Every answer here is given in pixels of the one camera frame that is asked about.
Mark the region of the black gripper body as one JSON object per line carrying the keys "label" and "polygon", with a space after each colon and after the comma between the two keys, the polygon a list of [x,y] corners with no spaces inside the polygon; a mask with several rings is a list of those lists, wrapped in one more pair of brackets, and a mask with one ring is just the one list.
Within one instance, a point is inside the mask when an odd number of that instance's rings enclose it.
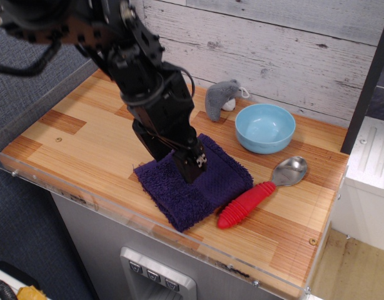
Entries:
{"label": "black gripper body", "polygon": [[164,62],[154,73],[153,88],[137,94],[121,92],[134,119],[174,151],[189,148],[198,139],[189,123],[195,105],[182,73],[188,74],[185,69]]}

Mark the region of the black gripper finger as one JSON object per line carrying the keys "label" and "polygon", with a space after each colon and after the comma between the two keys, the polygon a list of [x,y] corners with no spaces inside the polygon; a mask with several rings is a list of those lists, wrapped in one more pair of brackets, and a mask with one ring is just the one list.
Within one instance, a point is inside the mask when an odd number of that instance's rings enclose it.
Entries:
{"label": "black gripper finger", "polygon": [[171,152],[170,147],[158,137],[151,135],[138,120],[133,120],[132,128],[139,141],[156,161],[162,160]]}
{"label": "black gripper finger", "polygon": [[176,150],[173,153],[173,160],[179,173],[188,184],[193,183],[207,168],[205,149],[199,139],[191,147]]}

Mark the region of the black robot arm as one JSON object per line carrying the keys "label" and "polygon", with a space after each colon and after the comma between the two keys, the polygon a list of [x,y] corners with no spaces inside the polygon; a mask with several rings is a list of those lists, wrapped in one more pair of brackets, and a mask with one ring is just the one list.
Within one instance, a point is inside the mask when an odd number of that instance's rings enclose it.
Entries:
{"label": "black robot arm", "polygon": [[155,160],[172,154],[187,183],[206,170],[203,144],[189,122],[195,84],[185,81],[187,70],[163,61],[159,36],[129,1],[0,1],[0,28],[48,45],[30,66],[0,65],[1,74],[36,76],[63,44],[72,44],[117,84],[133,131]]}

